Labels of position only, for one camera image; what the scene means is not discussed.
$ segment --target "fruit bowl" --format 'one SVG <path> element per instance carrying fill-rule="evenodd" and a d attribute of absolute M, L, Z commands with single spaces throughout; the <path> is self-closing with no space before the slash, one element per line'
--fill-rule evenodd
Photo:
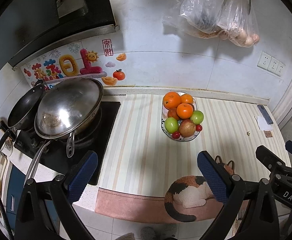
<path fill-rule="evenodd" d="M 185 94 L 185 93 L 182 93 L 182 92 L 177 92 L 180 96 Z M 198 110 L 197 109 L 197 104 L 196 104 L 196 101 L 194 100 L 193 101 L 193 107 L 194 107 L 194 110 Z M 165 120 L 168 118 L 167 114 L 168 114 L 168 109 L 164 107 L 164 105 L 162 105 L 162 110 L 161 110 L 161 129 L 163 130 L 163 132 L 172 140 L 174 141 L 178 141 L 178 142 L 189 142 L 189 141 L 192 141 L 193 139 L 195 139 L 198 134 L 200 134 L 200 132 L 196 131 L 192 136 L 190 137 L 182 137 L 180 136 L 178 139 L 174 139 L 172 137 L 172 135 L 167 132 L 166 128 L 165 128 Z"/>

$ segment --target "cloud sticker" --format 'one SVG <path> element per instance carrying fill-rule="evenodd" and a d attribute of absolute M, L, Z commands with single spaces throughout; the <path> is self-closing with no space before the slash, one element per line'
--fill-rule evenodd
<path fill-rule="evenodd" d="M 107 63 L 105 64 L 105 66 L 106 66 L 106 67 L 115 67 L 116 64 L 113 63 L 113 62 L 111 62 L 111 61 L 109 61 L 109 62 L 107 62 Z"/>

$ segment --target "mobile phone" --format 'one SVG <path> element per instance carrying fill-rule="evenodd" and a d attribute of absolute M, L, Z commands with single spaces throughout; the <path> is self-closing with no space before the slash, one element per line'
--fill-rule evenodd
<path fill-rule="evenodd" d="M 263 117 L 266 119 L 267 124 L 273 124 L 273 121 L 272 121 L 270 115 L 268 114 L 267 110 L 265 109 L 265 107 L 262 105 L 257 105 L 257 107 L 259 108 Z"/>

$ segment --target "plastic bag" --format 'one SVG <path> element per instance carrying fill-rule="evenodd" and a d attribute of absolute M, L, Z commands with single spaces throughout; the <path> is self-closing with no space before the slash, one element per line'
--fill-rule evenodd
<path fill-rule="evenodd" d="M 164 13 L 162 23 L 177 28 L 178 30 L 187 33 L 191 36 L 209 39 L 218 36 L 217 33 L 206 34 L 197 28 L 189 25 L 187 20 L 180 16 L 180 7 L 184 0 L 174 0 L 173 5 Z"/>
<path fill-rule="evenodd" d="M 180 7 L 180 16 L 202 32 L 215 33 L 224 0 L 184 0 Z"/>
<path fill-rule="evenodd" d="M 218 22 L 218 26 L 222 28 L 219 33 L 222 40 L 229 39 L 237 46 L 246 48 L 260 40 L 252 2 L 249 14 L 249 0 L 226 1 Z"/>
<path fill-rule="evenodd" d="M 220 28 L 215 31 L 211 31 L 211 33 L 205 33 L 190 25 L 186 18 L 180 16 L 181 5 L 184 3 L 184 1 L 185 0 L 174 0 L 172 6 L 167 11 L 165 11 L 162 23 L 175 27 L 178 30 L 197 38 L 210 39 L 218 37 L 218 33 L 221 30 Z"/>

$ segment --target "gas stove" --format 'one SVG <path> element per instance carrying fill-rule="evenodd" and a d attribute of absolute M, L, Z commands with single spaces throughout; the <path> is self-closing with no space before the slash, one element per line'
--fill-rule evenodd
<path fill-rule="evenodd" d="M 87 151 L 97 153 L 98 165 L 91 177 L 89 184 L 97 185 L 111 131 L 120 107 L 120 102 L 101 102 L 98 113 L 90 126 L 75 136 L 74 155 L 68 158 L 66 155 L 67 140 L 53 140 L 43 152 L 40 163 L 61 174 L 66 174 L 69 169 L 79 163 Z M 45 139 L 38 136 L 34 127 L 27 131 L 20 131 L 14 143 L 14 147 L 34 158 L 37 150 Z"/>

